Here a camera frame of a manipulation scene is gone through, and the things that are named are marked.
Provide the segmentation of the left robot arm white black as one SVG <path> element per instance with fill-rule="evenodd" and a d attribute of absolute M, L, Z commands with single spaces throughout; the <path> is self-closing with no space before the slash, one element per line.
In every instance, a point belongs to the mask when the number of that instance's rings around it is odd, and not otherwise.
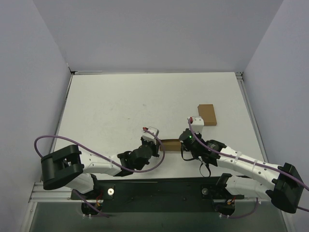
<path fill-rule="evenodd" d="M 43 189 L 68 187 L 93 199 L 99 193 L 96 174 L 124 177 L 137 173 L 149 164 L 151 157 L 159 157 L 158 152 L 158 142 L 143 136 L 137 149 L 116 156 L 120 160 L 116 165 L 109 157 L 103 159 L 69 145 L 41 158 Z"/>

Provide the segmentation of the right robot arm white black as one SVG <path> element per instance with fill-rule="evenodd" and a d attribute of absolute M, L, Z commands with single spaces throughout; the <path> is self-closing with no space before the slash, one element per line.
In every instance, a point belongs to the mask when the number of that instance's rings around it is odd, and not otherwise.
<path fill-rule="evenodd" d="M 256 160 L 216 140 L 204 141 L 200 134 L 189 129 L 179 137 L 181 151 L 190 152 L 206 168 L 211 165 L 235 171 L 240 176 L 223 174 L 217 186 L 231 195 L 256 197 L 271 201 L 281 211 L 294 214 L 304 189 L 295 166 L 283 166 Z"/>

